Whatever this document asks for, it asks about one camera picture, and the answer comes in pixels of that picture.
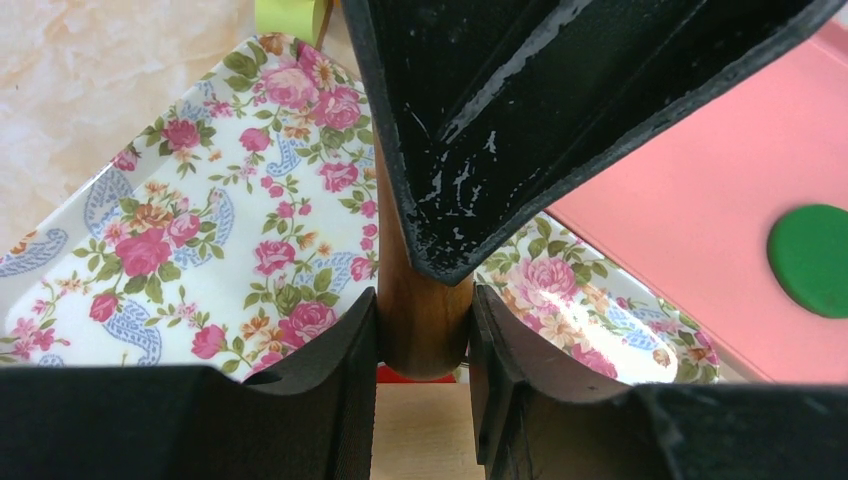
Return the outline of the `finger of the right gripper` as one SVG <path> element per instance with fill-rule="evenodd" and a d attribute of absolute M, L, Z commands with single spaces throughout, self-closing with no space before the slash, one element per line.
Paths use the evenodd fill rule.
<path fill-rule="evenodd" d="M 347 1 L 405 250 L 446 285 L 815 34 L 832 0 Z"/>

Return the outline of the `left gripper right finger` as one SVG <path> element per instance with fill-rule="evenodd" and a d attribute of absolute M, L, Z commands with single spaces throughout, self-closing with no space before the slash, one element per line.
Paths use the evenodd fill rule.
<path fill-rule="evenodd" d="M 628 386 L 531 331 L 488 286 L 472 311 L 476 457 L 490 479 L 847 475 L 843 386 Z"/>

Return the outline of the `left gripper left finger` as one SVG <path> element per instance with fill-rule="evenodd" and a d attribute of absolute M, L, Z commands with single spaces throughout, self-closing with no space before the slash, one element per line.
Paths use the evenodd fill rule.
<path fill-rule="evenodd" d="M 376 295 L 243 382 L 202 365 L 9 367 L 5 479 L 365 479 Z"/>

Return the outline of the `wooden rolling pin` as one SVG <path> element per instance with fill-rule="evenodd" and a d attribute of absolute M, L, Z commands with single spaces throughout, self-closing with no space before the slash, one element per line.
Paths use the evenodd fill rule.
<path fill-rule="evenodd" d="M 465 357 L 473 279 L 447 286 L 412 267 L 379 143 L 375 144 L 375 171 L 380 355 L 399 375 L 432 381 L 453 373 Z"/>

